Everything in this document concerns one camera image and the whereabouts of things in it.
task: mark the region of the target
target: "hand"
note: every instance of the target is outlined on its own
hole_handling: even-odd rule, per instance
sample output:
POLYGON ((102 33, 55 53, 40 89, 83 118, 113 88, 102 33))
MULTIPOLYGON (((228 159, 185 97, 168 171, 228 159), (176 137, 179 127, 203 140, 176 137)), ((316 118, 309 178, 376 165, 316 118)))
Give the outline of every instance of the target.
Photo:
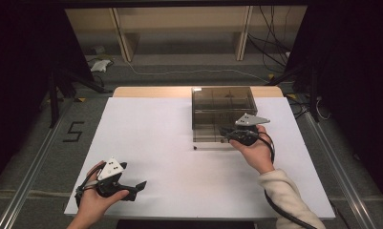
MULTIPOLYGON (((259 133, 266 133, 266 128, 261 125, 256 126, 259 133)), ((271 143, 267 135, 260 134, 260 137, 271 143)), ((274 170, 274 166, 271 163, 271 152, 268 147, 264 144, 263 141, 258 139, 250 146, 245 146, 244 144, 231 139, 229 143, 237 150, 239 150, 242 155, 245 157, 247 163, 256 169, 260 174, 264 174, 274 170)))
MULTIPOLYGON (((102 163, 104 163, 104 161, 100 161, 90 172, 102 163)), ((93 173, 88 181, 96 180, 96 175, 97 172, 93 173)), ((68 228, 89 228, 104 216, 111 205, 125 198, 128 194, 129 191, 122 190, 108 198, 104 198, 98 194, 95 188, 85 190, 80 201, 80 206, 78 207, 77 215, 68 228)))

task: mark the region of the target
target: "cable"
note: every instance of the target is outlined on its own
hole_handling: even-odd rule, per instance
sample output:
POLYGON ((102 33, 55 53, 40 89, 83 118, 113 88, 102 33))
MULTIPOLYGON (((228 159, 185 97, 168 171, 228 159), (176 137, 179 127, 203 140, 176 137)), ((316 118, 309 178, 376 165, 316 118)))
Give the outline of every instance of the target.
POLYGON ((105 84, 104 84, 104 81, 102 80, 102 78, 101 77, 99 77, 98 75, 94 75, 95 77, 97 77, 97 78, 99 78, 99 81, 101 81, 101 87, 103 88, 104 86, 105 86, 105 84))
POLYGON ((268 21, 266 20, 265 14, 263 13, 263 10, 262 10, 262 7, 261 7, 261 6, 259 6, 259 9, 260 9, 260 12, 262 13, 263 18, 264 18, 265 21, 266 21, 266 25, 267 25, 267 27, 268 27, 268 31, 271 32, 271 33, 272 33, 272 36, 274 37, 274 41, 275 41, 275 43, 279 44, 279 45, 280 45, 281 47, 283 47, 284 49, 287 49, 287 47, 286 47, 285 45, 283 45, 283 43, 281 43, 281 42, 277 39, 277 37, 275 36, 274 31, 272 30, 272 28, 271 28, 270 25, 268 24, 268 21))
POLYGON ((297 119, 298 117, 300 117, 302 114, 306 113, 309 109, 306 109, 306 105, 309 105, 309 103, 302 103, 302 102, 299 102, 298 100, 294 99, 293 97, 287 95, 287 94, 284 94, 284 97, 286 99, 289 99, 291 101, 293 101, 294 103, 289 103, 289 105, 293 106, 293 105, 299 105, 301 110, 297 113, 294 113, 292 112, 294 115, 298 115, 297 117, 295 117, 295 119, 297 119))
POLYGON ((276 44, 276 43, 271 42, 271 41, 266 41, 266 40, 264 40, 264 39, 260 39, 260 38, 258 38, 258 37, 253 36, 251 33, 249 33, 248 35, 249 35, 251 38, 255 39, 255 40, 263 41, 263 42, 267 42, 267 44, 270 44, 270 45, 273 45, 273 46, 279 46, 280 48, 283 48, 283 49, 284 49, 284 47, 281 47, 279 44, 276 44))
POLYGON ((289 12, 291 11, 291 9, 292 9, 292 6, 289 6, 288 12, 286 14, 286 23, 284 24, 284 37, 283 37, 283 39, 281 39, 282 41, 286 40, 286 35, 287 35, 287 18, 288 18, 288 15, 289 15, 289 12))
MULTIPOLYGON (((271 23, 270 23, 270 27, 272 28, 272 34, 273 34, 274 40, 278 41, 278 39, 275 36, 274 14, 275 14, 275 8, 274 8, 274 6, 271 6, 271 23)), ((286 58, 287 58, 287 55, 285 54, 285 52, 280 51, 280 47, 279 46, 277 46, 277 50, 278 50, 278 53, 280 54, 280 57, 283 60, 284 64, 286 64, 287 62, 284 59, 283 55, 286 58)))
POLYGON ((303 114, 305 114, 306 112, 309 112, 310 109, 308 108, 305 108, 298 116, 295 117, 295 120, 298 119, 300 116, 302 116, 303 114))
POLYGON ((86 187, 86 184, 87 184, 87 181, 90 179, 90 177, 98 170, 104 168, 104 166, 107 164, 107 162, 104 162, 98 166, 96 166, 90 173, 88 173, 88 175, 86 176, 86 178, 84 179, 83 183, 78 186, 76 189, 75 189, 75 203, 77 204, 77 207, 80 206, 80 201, 81 201, 81 197, 83 196, 83 192, 86 190, 85 187, 86 187))
MULTIPOLYGON (((268 149, 270 150, 270 155, 271 155, 271 163, 274 163, 274 158, 275 158, 275 148, 274 148, 274 142, 272 141, 271 137, 267 134, 267 133, 264 133, 264 132, 259 132, 258 134, 264 134, 266 135, 269 140, 271 141, 271 144, 268 143, 266 140, 262 139, 261 137, 259 137, 259 135, 257 136, 257 138, 261 141, 264 142, 264 144, 268 147, 268 149)), ((290 220, 291 222, 295 223, 295 224, 298 224, 304 228, 307 228, 307 229, 316 229, 316 227, 296 218, 295 216, 293 216, 292 214, 284 211, 282 208, 280 208, 279 206, 277 206, 273 201, 272 199, 268 196, 266 190, 265 190, 265 196, 266 196, 266 200, 268 202, 268 204, 272 207, 272 209, 274 209, 274 211, 276 211, 278 214, 280 214, 281 216, 283 216, 284 218, 290 220)))
POLYGON ((335 214, 336 214, 337 216, 339 216, 339 217, 343 220, 344 224, 346 225, 346 228, 347 228, 347 229, 351 229, 350 226, 349 226, 349 223, 348 223, 348 222, 346 221, 346 219, 343 217, 343 215, 341 214, 341 212, 339 211, 339 209, 334 205, 333 202, 331 202, 330 199, 329 199, 329 202, 330 202, 331 207, 334 209, 335 214))
POLYGON ((237 70, 195 70, 195 71, 188 71, 188 72, 187 71, 172 71, 172 72, 167 72, 167 73, 138 73, 130 63, 128 63, 128 62, 125 62, 125 63, 132 69, 132 71, 135 74, 138 74, 138 75, 165 75, 165 74, 172 74, 172 73, 203 73, 203 72, 206 72, 206 73, 234 72, 234 73, 244 74, 244 75, 248 75, 248 76, 251 76, 254 78, 258 78, 265 83, 269 83, 267 80, 264 80, 257 75, 250 74, 250 73, 243 73, 243 72, 240 72, 237 70))
POLYGON ((317 102, 316 102, 316 111, 317 111, 317 113, 319 114, 319 116, 320 116, 322 119, 328 120, 328 119, 330 118, 331 113, 329 113, 328 116, 323 116, 323 115, 320 113, 320 111, 319 111, 319 102, 320 102, 320 100, 322 100, 322 99, 318 99, 317 102))
POLYGON ((276 60, 274 57, 272 57, 272 56, 270 56, 268 53, 266 53, 265 50, 262 50, 259 46, 257 46, 256 43, 254 43, 253 40, 251 40, 249 34, 247 35, 247 38, 248 38, 248 40, 251 42, 251 44, 252 44, 257 50, 259 50, 259 51, 263 54, 263 56, 266 55, 268 58, 272 59, 273 61, 275 61, 277 64, 281 65, 282 67, 285 67, 285 66, 286 66, 285 64, 281 63, 280 61, 276 60))

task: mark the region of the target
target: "black cable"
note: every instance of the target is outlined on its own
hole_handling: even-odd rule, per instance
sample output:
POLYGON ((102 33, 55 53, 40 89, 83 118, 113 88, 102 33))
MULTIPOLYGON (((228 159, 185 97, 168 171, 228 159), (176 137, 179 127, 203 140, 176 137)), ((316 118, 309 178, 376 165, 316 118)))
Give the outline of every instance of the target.
POLYGON ((287 47, 286 47, 283 43, 281 43, 281 42, 277 39, 277 37, 275 36, 275 33, 273 32, 273 30, 271 29, 271 27, 270 27, 269 24, 268 24, 268 21, 266 20, 265 14, 263 13, 263 10, 262 10, 262 7, 261 7, 261 6, 259 6, 259 9, 260 9, 260 12, 262 13, 263 18, 264 18, 265 21, 266 21, 266 25, 267 25, 267 27, 268 27, 268 30, 269 30, 270 32, 272 32, 272 36, 274 37, 274 41, 275 41, 275 43, 279 44, 279 45, 280 45, 281 47, 283 47, 284 49, 287 49, 287 47))
MULTIPOLYGON (((274 142, 272 141, 271 137, 267 134, 267 133, 263 133, 263 132, 259 132, 258 134, 264 134, 266 135, 270 141, 271 141, 271 144, 268 143, 266 140, 262 139, 261 137, 257 136, 258 139, 260 139, 261 141, 264 142, 264 144, 268 147, 268 149, 270 150, 270 153, 271 153, 271 163, 274 163, 274 158, 275 158, 275 148, 274 148, 274 142)), ((272 199, 268 196, 268 194, 266 193, 266 190, 265 190, 265 196, 266 196, 266 200, 268 202, 268 204, 272 207, 272 209, 274 209, 274 211, 276 211, 278 214, 280 214, 281 216, 283 216, 284 218, 290 220, 291 222, 297 224, 297 225, 300 225, 302 226, 303 228, 306 228, 306 229, 316 229, 316 227, 313 227, 312 225, 296 218, 295 216, 293 216, 292 214, 284 211, 283 209, 281 209, 279 206, 277 206, 273 201, 272 199)))
POLYGON ((309 109, 306 109, 306 110, 302 111, 298 116, 295 117, 295 120, 298 119, 303 114, 305 114, 306 112, 309 112, 309 109))
POLYGON ((291 222, 294 222, 295 224, 298 224, 304 228, 308 228, 308 229, 316 229, 316 227, 296 218, 295 216, 291 215, 290 213, 288 212, 285 212, 283 209, 281 209, 279 206, 277 206, 273 201, 272 199, 268 196, 268 194, 266 193, 266 190, 265 190, 265 196, 266 196, 266 200, 267 202, 269 203, 269 205, 272 207, 272 209, 274 209, 278 214, 280 214, 281 216, 283 216, 284 218, 288 219, 289 221, 291 222))
POLYGON ((257 46, 253 40, 249 37, 249 35, 247 36, 248 40, 251 42, 251 44, 257 49, 259 50, 262 54, 263 54, 263 64, 265 65, 266 69, 268 69, 269 71, 272 71, 272 72, 275 72, 275 73, 283 73, 283 72, 280 72, 280 71, 276 71, 276 70, 272 70, 271 68, 269 68, 267 65, 266 65, 266 62, 264 60, 264 55, 266 55, 268 58, 272 59, 273 61, 275 61, 276 63, 278 63, 279 65, 281 65, 282 67, 285 67, 284 64, 280 63, 278 60, 274 59, 272 56, 270 56, 269 54, 267 54, 264 50, 262 50, 259 46, 257 46))
POLYGON ((251 33, 249 33, 248 35, 249 35, 251 38, 255 39, 255 40, 262 41, 262 42, 267 42, 267 44, 270 44, 270 45, 273 45, 273 46, 278 46, 278 47, 280 47, 280 48, 282 48, 282 49, 286 49, 285 47, 282 47, 282 46, 280 46, 279 44, 276 44, 276 43, 274 43, 274 42, 266 41, 266 40, 264 40, 264 39, 260 39, 260 38, 258 38, 258 37, 255 37, 255 36, 253 36, 251 33))
POLYGON ((81 201, 81 197, 83 196, 83 192, 85 191, 84 190, 84 187, 86 186, 87 184, 87 181, 90 179, 90 177, 98 170, 104 168, 105 164, 107 164, 107 162, 104 162, 98 166, 96 166, 94 168, 94 170, 92 170, 87 176, 86 178, 84 179, 83 183, 78 186, 76 189, 75 189, 75 203, 77 204, 77 207, 80 206, 80 201, 81 201))
POLYGON ((291 11, 291 9, 292 9, 292 6, 289 6, 288 12, 287 12, 287 14, 286 14, 285 24, 284 24, 284 37, 283 37, 282 41, 285 41, 285 40, 286 40, 286 34, 287 34, 287 18, 288 18, 288 15, 289 15, 289 12, 291 11))
POLYGON ((289 96, 289 95, 287 95, 287 94, 284 94, 284 97, 286 98, 286 99, 289 99, 289 100, 291 100, 291 101, 293 101, 293 103, 289 103, 289 106, 299 106, 300 107, 300 110, 299 110, 299 112, 294 112, 294 111, 292 111, 292 113, 294 114, 294 115, 300 115, 303 111, 304 111, 304 108, 305 108, 305 105, 308 105, 308 103, 302 103, 302 102, 299 102, 298 100, 296 100, 296 99, 294 99, 293 97, 291 97, 291 96, 289 96))
MULTIPOLYGON (((275 8, 274 8, 274 6, 271 6, 271 22, 270 22, 269 25, 270 25, 270 27, 271 27, 271 34, 273 35, 274 40, 277 40, 277 41, 278 41, 277 37, 275 36, 274 14, 275 14, 275 8)), ((277 46, 277 51, 278 51, 278 53, 280 54, 280 57, 281 57, 282 61, 284 62, 284 64, 286 64, 287 62, 286 62, 286 60, 285 60, 284 57, 283 57, 283 53, 284 53, 284 52, 280 51, 279 46, 277 46)))
POLYGON ((341 214, 341 212, 339 211, 339 209, 334 205, 333 202, 331 202, 331 200, 329 199, 329 202, 330 202, 330 205, 331 207, 334 209, 335 213, 337 216, 340 216, 340 218, 343 220, 344 224, 346 225, 346 228, 347 229, 351 229, 350 226, 349 226, 349 223, 346 221, 346 219, 343 217, 343 215, 341 214))
POLYGON ((101 81, 101 87, 103 88, 105 85, 104 85, 104 81, 102 80, 102 78, 96 74, 94 76, 99 78, 99 81, 101 81))

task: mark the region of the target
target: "white object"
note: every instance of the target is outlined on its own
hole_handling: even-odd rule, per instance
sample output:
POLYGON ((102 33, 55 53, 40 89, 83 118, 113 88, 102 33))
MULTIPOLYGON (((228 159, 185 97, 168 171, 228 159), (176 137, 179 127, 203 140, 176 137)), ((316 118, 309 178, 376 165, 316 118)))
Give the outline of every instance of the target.
POLYGON ((91 68, 91 72, 107 72, 107 66, 110 62, 111 60, 97 60, 91 68))
MULTIPOLYGON (((275 167, 295 181, 320 219, 335 218, 287 100, 255 101, 257 115, 271 120, 264 125, 275 143, 275 167)), ((108 152, 131 165, 120 183, 134 186, 147 180, 147 186, 136 201, 110 207, 107 218, 275 218, 257 184, 258 173, 240 152, 194 151, 191 111, 191 98, 109 98, 65 214, 76 214, 75 187, 108 152)))
POLYGON ((120 174, 122 172, 123 172, 122 166, 120 166, 119 162, 117 162, 115 158, 111 157, 105 164, 101 173, 99 173, 98 180, 103 180, 108 177, 112 177, 113 175, 120 174))
POLYGON ((239 126, 253 126, 257 124, 268 123, 269 119, 264 117, 258 117, 251 114, 245 114, 238 120, 236 120, 235 124, 239 126))

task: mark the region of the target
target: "white table surface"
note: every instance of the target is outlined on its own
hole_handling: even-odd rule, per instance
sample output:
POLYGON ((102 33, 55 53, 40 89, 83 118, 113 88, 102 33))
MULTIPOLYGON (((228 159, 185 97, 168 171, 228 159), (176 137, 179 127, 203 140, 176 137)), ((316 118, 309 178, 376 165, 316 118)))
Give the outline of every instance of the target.
MULTIPOLYGON (((275 167, 294 180, 320 219, 335 217, 285 98, 255 98, 258 116, 275 143, 275 167)), ((134 202, 114 204, 105 217, 119 219, 274 218, 258 173, 234 150, 194 151, 190 98, 109 98, 66 207, 77 212, 74 190, 86 173, 111 156, 128 162, 119 183, 147 180, 134 202)))

